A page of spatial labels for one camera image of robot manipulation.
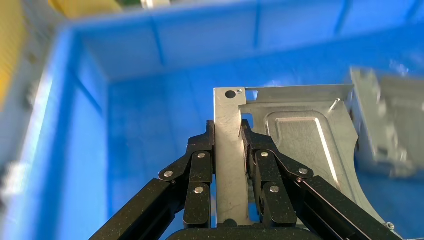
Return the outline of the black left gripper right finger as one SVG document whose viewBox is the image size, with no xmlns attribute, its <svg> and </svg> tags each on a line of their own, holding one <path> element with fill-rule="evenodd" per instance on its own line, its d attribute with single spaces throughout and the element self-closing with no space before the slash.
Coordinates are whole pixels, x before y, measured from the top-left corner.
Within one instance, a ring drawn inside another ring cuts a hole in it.
<svg viewBox="0 0 424 240">
<path fill-rule="evenodd" d="M 247 176 L 264 226 L 275 240 L 396 240 L 398 236 L 306 165 L 282 154 L 243 119 Z"/>
</svg>

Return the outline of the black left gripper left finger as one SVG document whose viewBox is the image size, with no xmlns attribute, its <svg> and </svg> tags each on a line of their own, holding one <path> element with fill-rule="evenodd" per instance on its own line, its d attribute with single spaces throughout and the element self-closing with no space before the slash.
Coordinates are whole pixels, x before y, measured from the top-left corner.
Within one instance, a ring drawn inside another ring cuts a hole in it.
<svg viewBox="0 0 424 240">
<path fill-rule="evenodd" d="M 93 240 L 158 240 L 180 211 L 184 228 L 170 240 L 195 240 L 196 231 L 211 228 L 211 184 L 214 173 L 215 124 L 188 139 L 185 154 L 164 168 L 110 218 Z"/>
</svg>

